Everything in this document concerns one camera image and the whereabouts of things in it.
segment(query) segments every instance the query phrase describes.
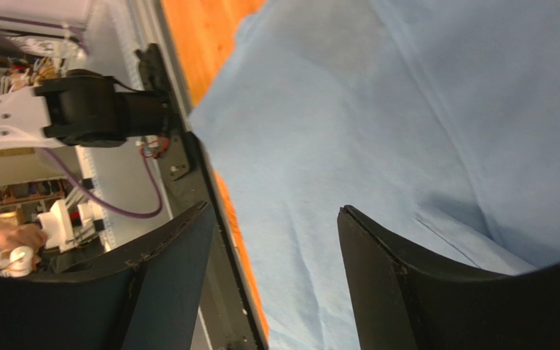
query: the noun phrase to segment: white wall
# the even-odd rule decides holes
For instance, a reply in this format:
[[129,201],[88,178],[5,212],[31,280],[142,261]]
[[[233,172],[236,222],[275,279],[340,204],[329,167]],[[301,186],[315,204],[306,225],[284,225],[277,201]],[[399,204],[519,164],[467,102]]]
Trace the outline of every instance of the white wall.
[[93,0],[0,0],[0,16],[59,24],[84,25]]
[[[62,147],[53,151],[62,158],[65,164],[77,176],[81,174],[75,148]],[[49,179],[57,176],[63,176],[63,173],[46,162],[37,153],[33,155],[0,157],[0,186]]]

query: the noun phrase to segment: light blue fabric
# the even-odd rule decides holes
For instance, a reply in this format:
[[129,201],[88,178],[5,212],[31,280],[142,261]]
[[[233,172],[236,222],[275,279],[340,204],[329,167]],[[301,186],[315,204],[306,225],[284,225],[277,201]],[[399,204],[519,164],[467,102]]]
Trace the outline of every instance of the light blue fabric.
[[336,216],[462,263],[560,260],[560,1],[269,0],[191,116],[272,349],[358,349]]

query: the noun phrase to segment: purple cable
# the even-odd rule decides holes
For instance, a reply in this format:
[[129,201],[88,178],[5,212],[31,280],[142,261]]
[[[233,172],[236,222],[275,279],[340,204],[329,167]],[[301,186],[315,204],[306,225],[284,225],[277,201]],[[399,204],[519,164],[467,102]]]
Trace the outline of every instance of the purple cable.
[[156,217],[157,215],[159,215],[159,213],[163,210],[163,201],[161,200],[161,192],[159,191],[159,186],[157,186],[157,182],[155,181],[155,178],[153,177],[153,175],[150,171],[148,161],[144,158],[142,158],[142,161],[144,162],[144,167],[146,168],[147,173],[149,174],[149,178],[151,180],[152,186],[155,188],[155,194],[157,195],[157,200],[159,201],[159,206],[158,206],[157,209],[155,209],[154,211],[151,211],[150,213],[134,213],[132,211],[126,211],[124,209],[117,208],[117,207],[113,206],[112,204],[107,203],[106,201],[103,201],[99,197],[92,194],[89,190],[86,189],[86,187],[84,187],[82,184],[80,184],[75,179],[75,175],[73,175],[73,173],[66,166],[66,164],[64,164],[64,162],[51,149],[48,149],[48,148],[39,148],[39,149],[41,151],[45,152],[45,154],[48,155],[49,158],[51,158],[51,160],[53,160],[56,163],[56,165],[58,165],[58,167],[66,175],[66,179],[68,179],[68,181],[71,182],[71,184],[73,186],[77,187],[78,190],[82,191],[82,193],[84,193],[84,195],[86,195],[86,197],[93,200],[98,205],[104,207],[105,209],[107,209],[109,211],[113,211],[114,213],[123,215],[124,217],[133,217],[135,219],[150,219],[152,217]]
[[[36,22],[36,21],[33,21],[33,20],[21,20],[19,18],[10,18],[10,17],[0,16],[0,20],[6,21],[6,22],[13,22],[13,23],[29,24],[30,26],[41,26],[41,27],[47,27],[47,28],[64,29],[64,27],[62,25],[58,25],[58,24]],[[86,52],[86,54],[89,55],[90,52],[88,51],[88,47],[84,43],[84,30],[81,29],[81,28],[70,27],[70,26],[69,26],[69,30],[73,34],[77,35],[77,38],[79,39],[79,47],[81,47],[82,50],[84,50]]]

